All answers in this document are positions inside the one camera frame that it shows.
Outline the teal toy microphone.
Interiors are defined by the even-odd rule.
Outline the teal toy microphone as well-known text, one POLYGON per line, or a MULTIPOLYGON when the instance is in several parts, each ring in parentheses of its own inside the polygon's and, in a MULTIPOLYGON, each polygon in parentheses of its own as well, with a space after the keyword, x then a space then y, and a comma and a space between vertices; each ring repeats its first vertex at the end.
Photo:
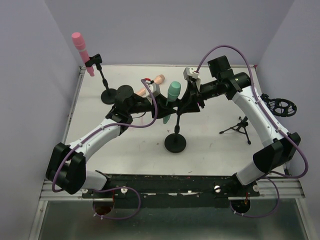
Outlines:
POLYGON ((171 107, 171 103, 175 102, 181 93, 181 83, 173 81, 167 90, 166 106, 171 107))

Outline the black round-base mic stand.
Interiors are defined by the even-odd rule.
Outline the black round-base mic stand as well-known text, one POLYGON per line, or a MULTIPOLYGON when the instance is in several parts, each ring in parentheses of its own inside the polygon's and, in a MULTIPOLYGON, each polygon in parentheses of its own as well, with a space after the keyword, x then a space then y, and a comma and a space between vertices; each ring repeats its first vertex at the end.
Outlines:
POLYGON ((101 93, 100 99, 101 101, 106 105, 113 105, 115 103, 115 96, 117 93, 117 90, 114 88, 110 88, 107 79, 104 76, 103 68, 102 68, 102 57, 100 54, 96 54, 94 56, 90 56, 89 60, 86 61, 85 67, 87 72, 90 74, 90 76, 94 76, 94 70, 93 65, 96 66, 96 69, 100 73, 102 84, 105 88, 105 90, 101 93))

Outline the pink toy microphone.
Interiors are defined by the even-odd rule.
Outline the pink toy microphone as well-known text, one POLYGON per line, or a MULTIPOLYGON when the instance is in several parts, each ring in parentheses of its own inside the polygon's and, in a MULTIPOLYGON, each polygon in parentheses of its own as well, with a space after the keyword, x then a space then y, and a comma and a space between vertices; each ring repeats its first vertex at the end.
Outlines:
POLYGON ((88 63, 91 59, 89 57, 89 54, 88 54, 88 51, 86 48, 86 43, 85 43, 84 37, 82 36, 82 34, 80 32, 74 32, 74 33, 72 33, 71 38, 72 38, 72 42, 73 42, 74 47, 79 52, 79 55, 80 55, 84 65, 86 67, 87 72, 89 73, 89 75, 91 77, 94 77, 95 76, 94 68, 92 67, 91 63, 88 63))

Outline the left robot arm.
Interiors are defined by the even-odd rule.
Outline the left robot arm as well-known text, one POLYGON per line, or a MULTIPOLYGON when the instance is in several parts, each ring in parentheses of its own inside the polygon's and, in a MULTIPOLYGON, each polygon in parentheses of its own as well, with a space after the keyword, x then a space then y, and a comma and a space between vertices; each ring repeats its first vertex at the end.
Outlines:
POLYGON ((129 85, 120 86, 115 92, 114 105, 103 121, 80 139, 70 143, 58 143, 50 157, 45 177, 52 182, 55 193, 66 191, 73 195, 81 189, 101 191, 108 178, 99 171, 86 168, 88 160, 109 141, 119 137, 132 124, 132 114, 150 112, 152 122, 167 119, 176 112, 181 84, 170 84, 167 96, 160 93, 155 82, 142 80, 146 96, 142 97, 129 85))

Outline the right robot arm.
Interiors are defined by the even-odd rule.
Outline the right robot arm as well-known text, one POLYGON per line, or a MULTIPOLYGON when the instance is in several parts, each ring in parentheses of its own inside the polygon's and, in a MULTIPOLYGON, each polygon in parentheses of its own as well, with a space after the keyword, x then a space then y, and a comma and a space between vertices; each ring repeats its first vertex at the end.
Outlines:
POLYGON ((178 114, 197 113, 204 102, 221 95, 233 101, 256 130, 263 149, 256 152, 252 161, 233 175, 234 186, 247 186, 267 175, 273 169, 288 163, 301 142, 298 133, 290 133, 272 114, 252 86, 245 72, 234 73, 226 56, 210 61, 211 76, 215 79, 201 84, 199 73, 190 67, 183 71, 186 91, 178 105, 178 114))

